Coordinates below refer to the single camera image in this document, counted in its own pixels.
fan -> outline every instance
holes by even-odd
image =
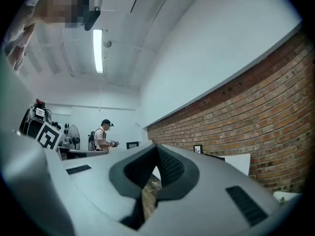
[[[67,136],[70,138],[69,143],[74,146],[74,149],[80,149],[80,134],[75,125],[71,125],[68,128]]]

hand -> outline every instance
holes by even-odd
[[[24,55],[24,48],[16,46],[13,52],[7,57],[7,60],[12,68],[15,67],[16,62],[21,57],[21,55]]]

framed picture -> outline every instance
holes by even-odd
[[[195,151],[196,153],[201,154],[201,152],[202,152],[202,145],[194,145],[193,146],[193,151]]]
[[[127,143],[127,149],[134,148],[134,147],[139,147],[139,142]]]

red brick wall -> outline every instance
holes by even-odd
[[[252,178],[271,191],[300,191],[315,148],[313,48],[299,31],[237,78],[149,126],[149,139],[202,145],[212,155],[250,153]]]

